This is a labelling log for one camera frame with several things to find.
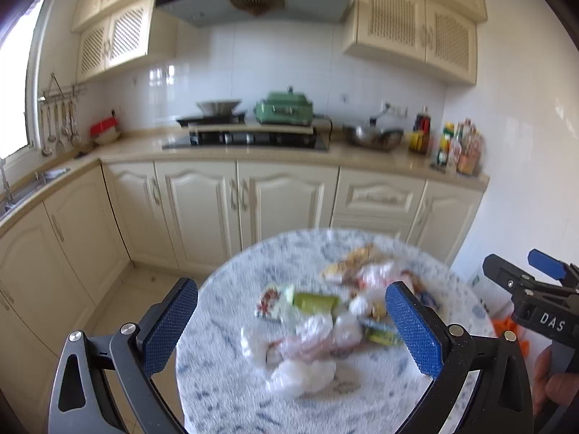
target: beige countertop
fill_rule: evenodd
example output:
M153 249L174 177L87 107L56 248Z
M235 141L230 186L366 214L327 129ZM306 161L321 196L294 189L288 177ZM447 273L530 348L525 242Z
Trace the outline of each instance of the beige countertop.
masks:
M36 207L41 200L53 194L83 172L100 163L122 161L195 161L195 160L238 160L304 163L308 165L342 166L367 171L414 176L432 179L442 183L485 191L489 178L486 175L466 177L448 174L430 168L427 157L410 153L401 146L390 153L376 152L348 145L342 141L332 141L329 151L320 152L301 149L279 149L263 147L197 147L191 149L162 150L161 145L168 137L183 136L182 131L151 133L147 136L121 139L112 145L94 149L80 159L68 159L57 167L71 168L70 173L62 175L36 194L31 195L10 214L0 220L0 237L3 236L21 217Z

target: drawer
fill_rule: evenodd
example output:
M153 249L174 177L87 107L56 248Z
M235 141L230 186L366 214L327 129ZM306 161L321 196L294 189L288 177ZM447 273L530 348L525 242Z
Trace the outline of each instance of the drawer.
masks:
M333 229L357 229L366 230L373 233L381 233L400 241L406 241L410 234L411 222L405 223L397 220L387 220L384 218L370 217L332 217Z
M342 168L334 214L412 221L425 183L424 179Z

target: sink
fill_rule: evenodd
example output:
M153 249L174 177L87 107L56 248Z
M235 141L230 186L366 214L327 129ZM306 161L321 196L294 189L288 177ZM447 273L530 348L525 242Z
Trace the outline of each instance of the sink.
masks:
M35 178L19 187L16 191L12 191L12 200L3 199L0 201L0 220L9 214L12 210L17 208L22 202L28 199L31 195L40 191L44 186L50 184L55 179L61 177L63 174L69 172L70 168L50 169L42 173L35 174Z

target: hanging utensil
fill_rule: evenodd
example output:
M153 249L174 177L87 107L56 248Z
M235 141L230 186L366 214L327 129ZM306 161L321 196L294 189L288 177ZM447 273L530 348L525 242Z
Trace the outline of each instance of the hanging utensil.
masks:
M44 109L42 108L42 106L40 107L40 141L42 145L41 150L42 156L49 157L50 155L52 155L52 149L46 146L44 140Z
M78 124L76 123L76 105L72 100L70 101L69 115L71 120L71 131L72 131L71 144L73 147L80 147L80 145L82 145L82 137L80 137L80 134L78 133Z
M60 110L62 111L62 127L60 128L60 133L62 135L64 135L64 138L66 139L70 139L71 138L71 132L70 130L68 130L67 127L67 107L63 101Z
M62 141L62 139L60 138L60 129L59 129L59 105L55 104L54 105L54 123L56 125L56 135L57 135L57 140L56 140L56 154L57 155L62 155L63 153L66 153L66 146L64 146L64 142Z
M54 142L56 140L56 135L54 135L54 133L52 133L52 121L50 119L50 106L48 106L48 109L46 110L46 114L47 114L47 118L48 118L47 119L48 120L48 141Z

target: marble tabletop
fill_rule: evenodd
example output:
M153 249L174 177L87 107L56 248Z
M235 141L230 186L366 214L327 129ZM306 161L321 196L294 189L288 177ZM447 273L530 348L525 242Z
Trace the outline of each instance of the marble tabletop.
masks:
M410 414L431 378L422 375L405 346L366 344L337 360L329 387L285 400L268 393L270 375L241 355L243 326L280 337L279 323L257 319L255 304L266 285L294 283L303 291L341 294L320 272L347 252L373 242L407 260L441 304L446 324L472 335L494 336L487 313L467 285L440 262L398 240L357 230L304 230L250 247L215 271L199 291L199 304L177 344L179 396L190 434L394 433ZM441 432L454 431L472 392L471 373Z

